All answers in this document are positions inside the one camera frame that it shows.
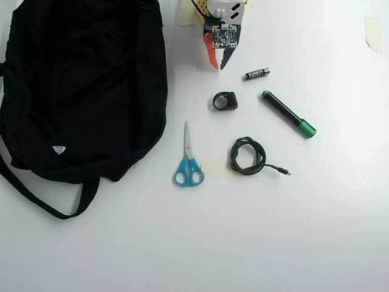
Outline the navy gripper finger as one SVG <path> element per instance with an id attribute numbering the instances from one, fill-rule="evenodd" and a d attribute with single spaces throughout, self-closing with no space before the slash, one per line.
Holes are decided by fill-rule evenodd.
<path id="1" fill-rule="evenodd" d="M 223 70 L 225 68 L 225 66 L 227 65 L 228 61 L 230 60 L 230 57 L 234 53 L 234 51 L 235 51 L 234 47 L 230 47 L 230 48 L 225 48 L 224 49 L 223 57 L 222 57 L 222 62 L 221 62 L 221 65 L 220 65 L 220 70 Z"/>

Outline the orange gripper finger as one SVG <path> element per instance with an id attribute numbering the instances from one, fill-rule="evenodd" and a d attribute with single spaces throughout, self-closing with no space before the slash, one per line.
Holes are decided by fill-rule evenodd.
<path id="1" fill-rule="evenodd" d="M 216 59 L 216 49 L 213 47 L 213 38 L 210 32 L 205 33 L 204 43 L 208 53 L 210 64 L 216 69 L 219 69 L 218 61 Z"/>

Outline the white and navy gripper body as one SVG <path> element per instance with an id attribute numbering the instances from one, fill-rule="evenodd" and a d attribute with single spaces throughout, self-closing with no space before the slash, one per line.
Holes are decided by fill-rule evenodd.
<path id="1" fill-rule="evenodd" d="M 207 1 L 203 32 L 212 34 L 215 49 L 238 46 L 246 4 L 243 0 Z"/>

